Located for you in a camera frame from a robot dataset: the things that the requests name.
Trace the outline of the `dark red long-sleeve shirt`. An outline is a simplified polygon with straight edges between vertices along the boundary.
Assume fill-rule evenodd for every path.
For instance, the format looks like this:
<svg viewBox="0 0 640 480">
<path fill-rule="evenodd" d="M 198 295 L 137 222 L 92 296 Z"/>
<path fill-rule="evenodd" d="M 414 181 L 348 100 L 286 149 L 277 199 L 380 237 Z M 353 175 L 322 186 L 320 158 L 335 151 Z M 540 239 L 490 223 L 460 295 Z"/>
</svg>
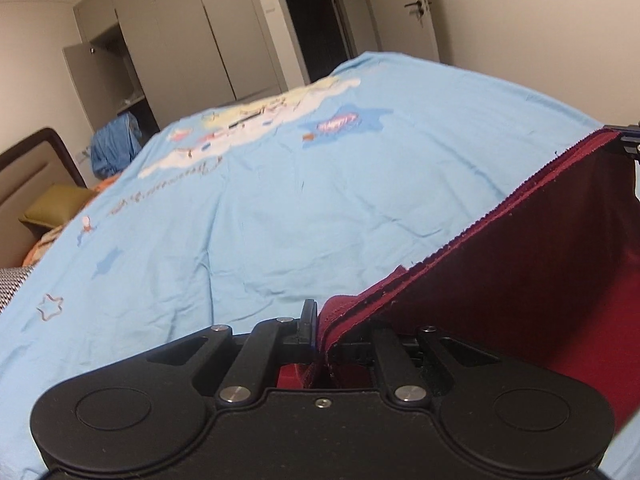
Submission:
<svg viewBox="0 0 640 480">
<path fill-rule="evenodd" d="M 624 426 L 639 407 L 639 201 L 615 136 L 591 133 L 434 255 L 331 297 L 321 362 L 372 320 L 434 325 L 596 388 Z"/>
</svg>

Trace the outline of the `white bedroom door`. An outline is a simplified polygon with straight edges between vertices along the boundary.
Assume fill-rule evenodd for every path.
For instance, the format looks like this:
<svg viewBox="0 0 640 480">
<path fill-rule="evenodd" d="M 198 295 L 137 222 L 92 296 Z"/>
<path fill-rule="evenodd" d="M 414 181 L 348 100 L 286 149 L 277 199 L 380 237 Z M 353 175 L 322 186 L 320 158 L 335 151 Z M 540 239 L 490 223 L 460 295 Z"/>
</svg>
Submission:
<svg viewBox="0 0 640 480">
<path fill-rule="evenodd" d="M 431 11 L 420 23 L 404 5 L 414 0 L 368 0 L 380 48 L 439 62 Z"/>
</svg>

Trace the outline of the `light blue cartoon duvet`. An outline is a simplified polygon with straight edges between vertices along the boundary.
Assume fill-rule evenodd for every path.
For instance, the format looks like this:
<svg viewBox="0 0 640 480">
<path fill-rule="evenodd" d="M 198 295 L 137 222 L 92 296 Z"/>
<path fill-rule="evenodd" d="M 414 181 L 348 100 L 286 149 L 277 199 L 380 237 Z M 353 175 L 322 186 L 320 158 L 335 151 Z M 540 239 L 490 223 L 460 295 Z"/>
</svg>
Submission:
<svg viewBox="0 0 640 480">
<path fill-rule="evenodd" d="M 2 313 L 2 477 L 42 475 L 29 415 L 50 387 L 207 326 L 246 333 L 359 294 L 597 128 L 545 94 L 399 53 L 174 122 Z"/>
</svg>

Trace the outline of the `blue garment on chair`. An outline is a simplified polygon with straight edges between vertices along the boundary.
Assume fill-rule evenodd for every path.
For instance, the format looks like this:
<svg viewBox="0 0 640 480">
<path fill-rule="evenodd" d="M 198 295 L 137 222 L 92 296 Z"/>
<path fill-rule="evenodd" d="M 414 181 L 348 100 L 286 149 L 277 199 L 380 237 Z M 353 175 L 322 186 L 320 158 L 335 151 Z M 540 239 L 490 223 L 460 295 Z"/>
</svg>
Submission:
<svg viewBox="0 0 640 480">
<path fill-rule="evenodd" d="M 91 139 L 93 174 L 100 180 L 124 171 L 140 153 L 142 131 L 130 112 L 117 116 L 99 129 Z"/>
</svg>

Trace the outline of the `olive yellow pillow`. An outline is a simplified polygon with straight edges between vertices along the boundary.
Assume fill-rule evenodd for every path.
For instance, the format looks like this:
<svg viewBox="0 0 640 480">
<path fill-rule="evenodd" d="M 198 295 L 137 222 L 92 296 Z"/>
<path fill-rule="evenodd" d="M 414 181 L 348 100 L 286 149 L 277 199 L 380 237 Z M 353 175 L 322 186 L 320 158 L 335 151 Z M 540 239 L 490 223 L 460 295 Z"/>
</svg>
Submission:
<svg viewBox="0 0 640 480">
<path fill-rule="evenodd" d="M 96 196 L 98 193 L 90 188 L 54 184 L 26 208 L 18 221 L 29 229 L 51 231 L 75 218 Z"/>
</svg>

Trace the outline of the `checkered pillow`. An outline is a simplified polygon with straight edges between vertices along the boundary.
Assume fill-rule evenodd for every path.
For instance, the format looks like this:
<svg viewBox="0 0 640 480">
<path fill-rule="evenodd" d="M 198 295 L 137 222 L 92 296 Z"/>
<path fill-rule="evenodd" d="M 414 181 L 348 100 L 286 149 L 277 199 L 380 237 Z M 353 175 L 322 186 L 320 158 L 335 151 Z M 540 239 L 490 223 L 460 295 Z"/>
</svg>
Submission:
<svg viewBox="0 0 640 480">
<path fill-rule="evenodd" d="M 18 266 L 0 270 L 0 312 L 8 306 L 16 292 L 32 274 L 33 266 Z"/>
</svg>

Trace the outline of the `brown padded headboard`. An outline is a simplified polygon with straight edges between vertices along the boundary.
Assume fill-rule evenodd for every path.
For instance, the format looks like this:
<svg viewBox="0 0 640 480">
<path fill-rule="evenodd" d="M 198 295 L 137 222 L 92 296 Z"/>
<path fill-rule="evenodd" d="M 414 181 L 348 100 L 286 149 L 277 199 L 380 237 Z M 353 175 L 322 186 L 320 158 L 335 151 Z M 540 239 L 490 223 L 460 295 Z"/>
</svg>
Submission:
<svg viewBox="0 0 640 480">
<path fill-rule="evenodd" d="M 86 182 L 52 128 L 17 142 L 1 154 L 0 162 L 0 260 L 2 268 L 15 268 L 47 232 L 21 220 L 26 209 L 54 184 L 85 188 Z"/>
</svg>

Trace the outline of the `grey built-in wardrobe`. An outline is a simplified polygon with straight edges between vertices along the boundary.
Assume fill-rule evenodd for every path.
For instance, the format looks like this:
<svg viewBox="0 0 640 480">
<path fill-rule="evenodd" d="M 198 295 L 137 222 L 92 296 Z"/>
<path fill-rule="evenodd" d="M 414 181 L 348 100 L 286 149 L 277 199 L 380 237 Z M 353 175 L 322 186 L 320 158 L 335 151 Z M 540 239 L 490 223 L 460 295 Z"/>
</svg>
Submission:
<svg viewBox="0 0 640 480">
<path fill-rule="evenodd" d="M 308 81 L 284 0 L 82 0 L 74 13 L 80 43 L 101 55 L 112 119 L 135 110 L 164 128 Z"/>
</svg>

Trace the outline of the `open wardrobe door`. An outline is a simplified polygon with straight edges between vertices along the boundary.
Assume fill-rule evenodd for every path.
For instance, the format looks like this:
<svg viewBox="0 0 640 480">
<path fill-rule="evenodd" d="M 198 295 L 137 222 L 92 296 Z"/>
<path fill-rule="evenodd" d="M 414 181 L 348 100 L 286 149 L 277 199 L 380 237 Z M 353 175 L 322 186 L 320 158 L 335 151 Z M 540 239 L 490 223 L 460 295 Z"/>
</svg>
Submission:
<svg viewBox="0 0 640 480">
<path fill-rule="evenodd" d="M 90 44 L 63 49 L 70 76 L 93 131 L 104 127 L 113 115 L 113 104 L 101 74 L 101 55 Z"/>
</svg>

